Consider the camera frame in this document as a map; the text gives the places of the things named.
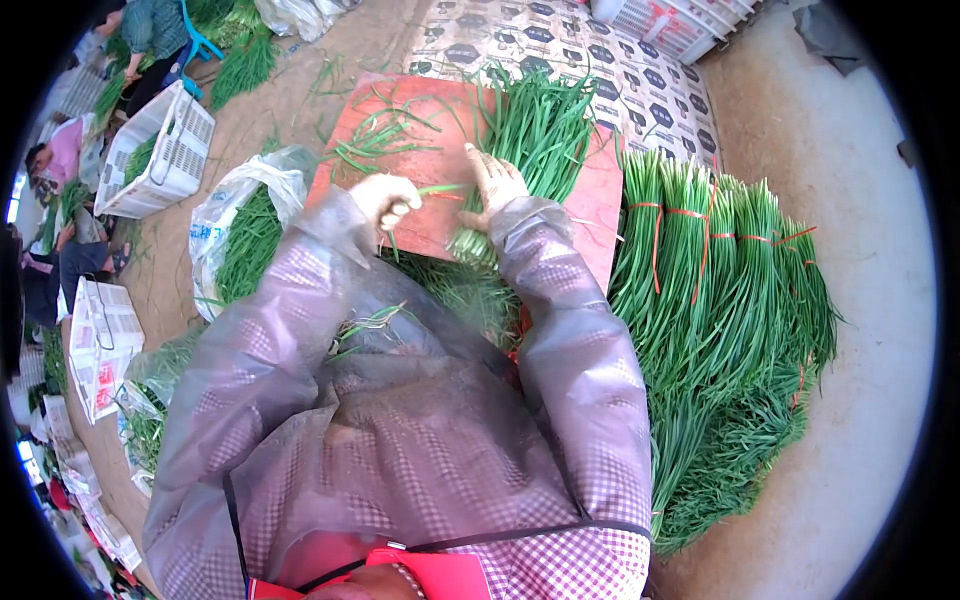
sandal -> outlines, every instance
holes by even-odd
[[[130,242],[123,245],[123,248],[113,253],[113,276],[119,276],[128,264],[130,264]]]
[[[108,215],[107,220],[104,221],[104,231],[107,233],[107,239],[113,237],[113,230],[117,228],[117,218],[113,215]]]

person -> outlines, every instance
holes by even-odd
[[[650,425],[630,334],[564,209],[467,156],[484,210],[462,220],[533,321],[516,363],[374,257],[376,226],[420,208],[413,183],[331,186],[176,389],[143,531],[164,595],[640,597]]]
[[[125,112],[132,117],[163,88],[168,73],[183,68],[180,61],[186,58],[190,35],[183,23],[180,0],[130,0],[126,7],[97,19],[92,29],[109,37],[118,28],[131,52],[124,69],[123,97],[129,99]],[[156,61],[140,74],[137,68],[151,49]]]
[[[22,236],[12,227],[13,236]],[[130,242],[123,248],[109,253],[107,229],[100,232],[100,241],[79,244],[71,241],[77,228],[73,221],[60,230],[54,251],[46,256],[22,250],[20,274],[23,287],[23,304],[26,320],[53,329],[57,325],[57,296],[63,288],[67,312],[73,314],[77,297],[78,280],[87,273],[106,272],[119,275],[130,261]]]
[[[63,191],[66,183],[77,177],[80,171],[80,151],[84,145],[84,120],[71,119],[64,122],[48,143],[36,144],[27,151],[24,161],[32,179],[44,170],[50,175],[54,189]]]

hand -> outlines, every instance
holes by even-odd
[[[420,208],[420,194],[410,180],[377,173],[350,188],[350,196],[374,228],[393,230],[411,208]]]
[[[124,77],[123,86],[126,87],[126,86],[132,84],[133,82],[135,82],[136,80],[140,79],[140,77],[142,77],[142,76],[141,76],[139,73],[136,72],[136,69],[134,69],[133,71],[131,71],[130,68],[127,67],[127,68],[124,69],[124,71],[123,71],[123,77]]]
[[[63,226],[63,229],[60,230],[60,235],[57,237],[57,252],[63,249],[63,246],[73,239],[73,234],[77,232],[77,225],[73,221],[67,222]]]
[[[484,154],[473,144],[468,143],[467,160],[473,167],[473,175],[480,188],[480,199],[483,201],[483,213],[463,211],[460,221],[467,227],[486,232],[490,226],[490,218],[520,196],[529,196],[530,190],[523,176],[514,165],[501,158]]]

green shirt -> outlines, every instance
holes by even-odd
[[[120,36],[131,54],[153,48],[157,60],[170,58],[190,39],[180,0],[130,0],[120,21]]]

printed tarp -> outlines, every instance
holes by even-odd
[[[696,67],[593,20],[569,1],[456,0],[427,12],[404,66],[451,81],[478,70],[490,83],[491,61],[515,75],[543,68],[554,75],[597,77],[597,122],[624,134],[631,150],[663,148],[710,165],[717,152],[707,89]]]

